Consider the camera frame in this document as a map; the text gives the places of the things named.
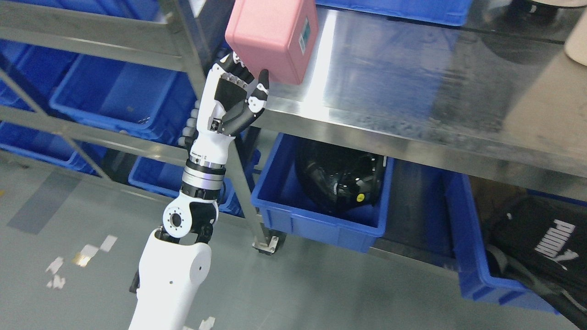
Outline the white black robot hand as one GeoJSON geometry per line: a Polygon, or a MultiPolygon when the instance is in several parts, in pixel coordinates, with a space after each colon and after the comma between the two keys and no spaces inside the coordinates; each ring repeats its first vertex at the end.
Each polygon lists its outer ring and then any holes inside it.
{"type": "Polygon", "coordinates": [[[212,169],[226,165],[229,145],[264,113],[269,94],[268,69],[255,77],[235,52],[218,59],[207,74],[189,161],[212,169]]]}

